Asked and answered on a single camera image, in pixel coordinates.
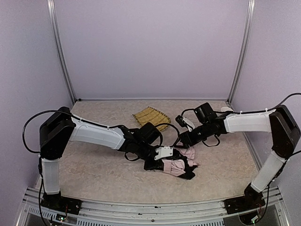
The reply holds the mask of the pink folding umbrella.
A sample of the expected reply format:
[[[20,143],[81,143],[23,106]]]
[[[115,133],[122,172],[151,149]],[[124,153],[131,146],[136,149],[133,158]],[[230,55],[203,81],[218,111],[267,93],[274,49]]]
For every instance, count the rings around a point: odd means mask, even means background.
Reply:
[[[162,162],[164,173],[186,180],[191,180],[195,177],[193,171],[199,166],[199,164],[195,162],[194,147],[187,149],[174,148],[173,156],[163,158]]]

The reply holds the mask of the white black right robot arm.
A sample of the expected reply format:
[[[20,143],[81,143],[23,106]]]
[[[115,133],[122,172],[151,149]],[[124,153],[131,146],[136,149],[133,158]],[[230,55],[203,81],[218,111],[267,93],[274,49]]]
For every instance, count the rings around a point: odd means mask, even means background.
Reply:
[[[212,109],[204,103],[193,109],[200,126],[178,115],[176,122],[188,130],[179,135],[184,147],[192,147],[204,142],[208,137],[236,132],[266,132],[272,136],[272,151],[261,167],[258,175],[248,188],[256,193],[262,192],[273,181],[286,162],[293,155],[301,138],[301,130],[285,105],[257,112],[236,113],[229,108],[223,112]]]

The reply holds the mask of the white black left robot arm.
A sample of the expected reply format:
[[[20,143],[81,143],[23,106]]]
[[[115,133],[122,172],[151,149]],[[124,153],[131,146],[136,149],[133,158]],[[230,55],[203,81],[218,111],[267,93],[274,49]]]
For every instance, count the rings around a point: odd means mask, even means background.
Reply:
[[[153,160],[157,149],[152,143],[162,138],[161,132],[148,122],[139,129],[124,125],[106,126],[71,114],[61,107],[40,126],[40,163],[44,191],[58,195],[59,161],[70,141],[105,146],[119,152],[132,153],[138,159]]]

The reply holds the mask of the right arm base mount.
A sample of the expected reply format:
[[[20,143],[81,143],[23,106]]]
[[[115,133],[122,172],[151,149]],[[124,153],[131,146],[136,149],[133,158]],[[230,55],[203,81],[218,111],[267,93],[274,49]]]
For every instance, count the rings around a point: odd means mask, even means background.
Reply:
[[[259,208],[266,203],[262,192],[257,192],[249,184],[242,196],[226,199],[224,200],[224,204],[227,214],[234,214]]]

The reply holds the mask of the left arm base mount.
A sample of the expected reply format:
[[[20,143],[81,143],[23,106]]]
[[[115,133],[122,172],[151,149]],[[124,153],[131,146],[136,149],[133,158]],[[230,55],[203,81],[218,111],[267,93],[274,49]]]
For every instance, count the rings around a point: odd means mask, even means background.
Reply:
[[[44,193],[41,201],[42,207],[74,215],[79,214],[81,205],[82,200],[62,196],[61,192],[58,194]]]

